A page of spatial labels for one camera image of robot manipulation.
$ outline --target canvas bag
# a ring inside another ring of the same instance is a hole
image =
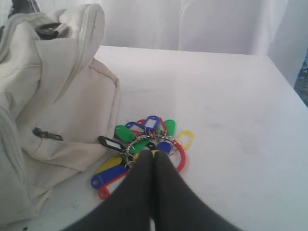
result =
[[[54,22],[67,27],[64,38],[41,40],[36,28]],[[97,137],[113,137],[119,82],[93,58],[103,29],[98,4],[7,21],[0,42],[1,225],[37,216],[55,185],[106,153]],[[41,138],[37,129],[63,141]]]

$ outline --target white curtain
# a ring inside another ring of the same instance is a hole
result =
[[[37,1],[44,12],[101,4],[104,45],[268,55],[292,86],[308,46],[308,0]]]

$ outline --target white table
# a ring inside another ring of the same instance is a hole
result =
[[[307,230],[308,110],[269,58],[104,46],[96,58],[120,78],[118,124],[158,115],[195,133],[181,175],[210,207],[245,231]],[[94,209],[98,165],[7,230],[57,231]]]

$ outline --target pile of key tags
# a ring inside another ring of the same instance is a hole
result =
[[[170,156],[179,153],[180,163],[176,169],[181,172],[186,163],[185,150],[190,147],[194,134],[183,130],[175,138],[175,133],[176,122],[174,120],[163,121],[158,116],[150,115],[147,119],[116,126],[115,138],[117,140],[99,136],[98,141],[101,145],[119,152],[119,155],[111,156],[99,167],[91,179],[91,185],[98,190],[99,197],[105,200],[110,195],[107,186],[128,174],[139,152],[143,149],[149,149],[153,154],[163,150]],[[184,136],[189,138],[185,145],[181,141]]]

